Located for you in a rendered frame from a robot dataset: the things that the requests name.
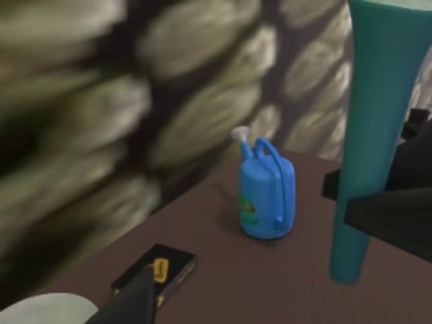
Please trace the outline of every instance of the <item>watering can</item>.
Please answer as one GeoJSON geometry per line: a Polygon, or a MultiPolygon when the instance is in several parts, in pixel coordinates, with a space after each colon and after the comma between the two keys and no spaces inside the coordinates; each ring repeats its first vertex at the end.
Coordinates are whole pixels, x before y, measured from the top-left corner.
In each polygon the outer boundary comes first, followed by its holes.
{"type": "Polygon", "coordinates": [[[232,131],[240,142],[243,162],[240,168],[240,222],[253,238],[276,239],[286,235],[295,216],[296,180],[292,163],[280,156],[265,138],[259,137],[252,150],[249,128],[232,131]]]}

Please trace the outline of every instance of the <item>tabletop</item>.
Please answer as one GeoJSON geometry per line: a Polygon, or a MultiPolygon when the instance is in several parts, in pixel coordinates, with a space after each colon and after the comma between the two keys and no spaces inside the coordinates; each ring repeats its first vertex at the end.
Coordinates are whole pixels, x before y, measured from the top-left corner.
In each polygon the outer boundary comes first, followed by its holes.
{"type": "Polygon", "coordinates": [[[158,310],[156,324],[430,324],[432,266],[371,240],[358,284],[329,278],[334,202],[321,197],[333,161],[286,153],[296,169],[293,230],[275,241],[243,234],[238,168],[220,172],[84,261],[42,292],[71,292],[98,306],[110,284],[160,243],[197,255],[196,269],[158,310]]]}

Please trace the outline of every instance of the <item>teal cylinder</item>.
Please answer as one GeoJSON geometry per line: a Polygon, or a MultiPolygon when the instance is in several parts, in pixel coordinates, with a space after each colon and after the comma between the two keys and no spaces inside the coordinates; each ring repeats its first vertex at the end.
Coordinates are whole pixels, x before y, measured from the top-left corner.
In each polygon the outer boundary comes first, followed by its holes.
{"type": "Polygon", "coordinates": [[[349,1],[354,75],[337,198],[330,276],[358,281],[369,237],[344,223],[349,199],[382,192],[412,87],[432,41],[430,11],[349,1]]]}

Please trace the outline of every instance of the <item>white sprinkler head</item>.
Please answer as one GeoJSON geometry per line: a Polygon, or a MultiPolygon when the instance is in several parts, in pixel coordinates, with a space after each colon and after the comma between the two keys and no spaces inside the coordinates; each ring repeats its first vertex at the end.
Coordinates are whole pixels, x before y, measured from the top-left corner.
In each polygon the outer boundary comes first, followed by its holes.
{"type": "Polygon", "coordinates": [[[250,128],[248,126],[239,126],[231,131],[231,137],[240,142],[247,142],[249,133],[250,128]]]}

